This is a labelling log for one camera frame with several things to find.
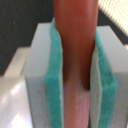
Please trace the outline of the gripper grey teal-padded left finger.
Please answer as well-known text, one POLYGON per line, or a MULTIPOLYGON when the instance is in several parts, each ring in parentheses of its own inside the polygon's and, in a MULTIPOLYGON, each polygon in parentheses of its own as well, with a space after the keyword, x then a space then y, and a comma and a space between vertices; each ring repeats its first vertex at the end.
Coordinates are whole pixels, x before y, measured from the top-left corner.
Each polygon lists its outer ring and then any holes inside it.
POLYGON ((64 128, 63 50, 51 23, 39 23, 24 68, 34 128, 64 128))

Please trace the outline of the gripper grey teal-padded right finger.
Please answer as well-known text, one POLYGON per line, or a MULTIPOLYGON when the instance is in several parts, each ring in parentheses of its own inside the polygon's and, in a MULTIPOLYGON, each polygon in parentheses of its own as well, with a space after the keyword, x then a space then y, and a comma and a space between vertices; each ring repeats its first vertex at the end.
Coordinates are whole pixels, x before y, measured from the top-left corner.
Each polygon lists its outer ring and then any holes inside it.
POLYGON ((127 128, 128 50, 109 26, 96 31, 90 77, 91 128, 127 128))

